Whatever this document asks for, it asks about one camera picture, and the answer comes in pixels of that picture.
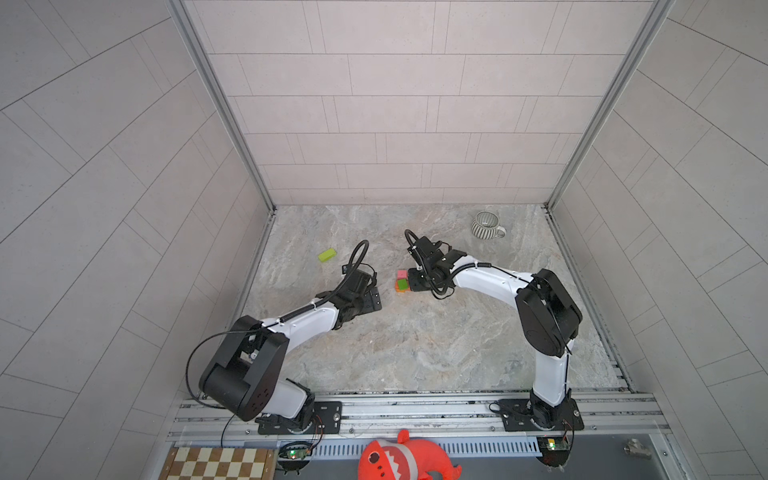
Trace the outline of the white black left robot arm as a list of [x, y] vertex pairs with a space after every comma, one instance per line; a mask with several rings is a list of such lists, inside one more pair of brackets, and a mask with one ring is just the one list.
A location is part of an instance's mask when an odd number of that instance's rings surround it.
[[306, 430], [315, 417], [315, 395], [283, 377], [285, 357], [357, 316], [382, 309], [373, 267], [345, 267], [343, 273], [334, 290], [279, 318], [239, 318], [221, 334], [223, 340], [198, 381], [200, 392], [244, 422]]

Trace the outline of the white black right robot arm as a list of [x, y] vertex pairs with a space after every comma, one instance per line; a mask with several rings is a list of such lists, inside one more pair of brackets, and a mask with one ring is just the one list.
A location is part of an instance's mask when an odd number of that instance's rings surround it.
[[489, 406], [507, 431], [574, 433], [584, 428], [572, 398], [569, 366], [583, 315], [559, 277], [551, 270], [515, 272], [480, 261], [442, 241], [407, 229], [408, 253], [416, 266], [408, 270], [413, 291], [429, 291], [438, 300], [457, 288], [470, 289], [515, 308], [528, 344], [535, 350], [535, 375], [527, 400], [502, 399]]

